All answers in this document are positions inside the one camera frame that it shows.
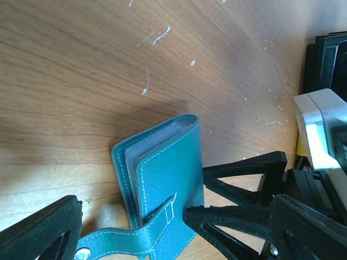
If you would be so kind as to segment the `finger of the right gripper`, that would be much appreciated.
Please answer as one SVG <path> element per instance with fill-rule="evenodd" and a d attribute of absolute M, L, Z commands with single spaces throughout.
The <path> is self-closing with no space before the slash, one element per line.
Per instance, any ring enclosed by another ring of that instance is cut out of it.
<path fill-rule="evenodd" d="M 275 205 L 270 206 L 192 206 L 183 213 L 184 223 L 218 249 L 227 259 L 277 259 L 258 253 L 220 227 L 230 228 L 274 244 L 272 221 Z"/>

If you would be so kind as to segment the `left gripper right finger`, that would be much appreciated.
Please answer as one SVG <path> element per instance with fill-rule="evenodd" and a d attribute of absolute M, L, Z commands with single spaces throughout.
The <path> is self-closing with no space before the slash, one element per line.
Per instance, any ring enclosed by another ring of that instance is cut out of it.
<path fill-rule="evenodd" d="M 270 229 L 279 259 L 346 259 L 346 226 L 285 194 L 274 197 Z"/>

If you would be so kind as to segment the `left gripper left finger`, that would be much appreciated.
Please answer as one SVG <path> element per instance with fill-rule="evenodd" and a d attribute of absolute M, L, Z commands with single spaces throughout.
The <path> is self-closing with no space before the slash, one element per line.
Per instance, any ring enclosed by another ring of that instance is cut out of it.
<path fill-rule="evenodd" d="M 1 259 L 73 259 L 82 202 L 67 195 L 1 231 Z"/>

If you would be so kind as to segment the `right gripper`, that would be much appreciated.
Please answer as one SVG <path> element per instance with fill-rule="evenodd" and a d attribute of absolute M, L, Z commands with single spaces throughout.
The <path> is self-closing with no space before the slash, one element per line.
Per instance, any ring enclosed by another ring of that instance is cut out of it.
<path fill-rule="evenodd" d="M 207 189 L 240 206 L 268 206 L 273 196 L 283 191 L 346 226 L 345 206 L 327 173 L 290 169 L 284 174 L 286 165 L 285 152 L 274 151 L 233 163 L 205 167 L 203 182 Z M 256 176 L 260 180 L 254 191 L 236 185 L 237 180 Z"/>

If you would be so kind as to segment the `teal card holder wallet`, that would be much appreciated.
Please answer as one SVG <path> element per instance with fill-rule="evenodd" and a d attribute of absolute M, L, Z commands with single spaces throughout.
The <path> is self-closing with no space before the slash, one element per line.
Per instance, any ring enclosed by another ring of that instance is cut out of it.
<path fill-rule="evenodd" d="M 176 259 L 195 237 L 184 210 L 204 204 L 198 116 L 176 116 L 133 135 L 114 145 L 111 157 L 130 228 L 85 235 L 75 259 Z"/>

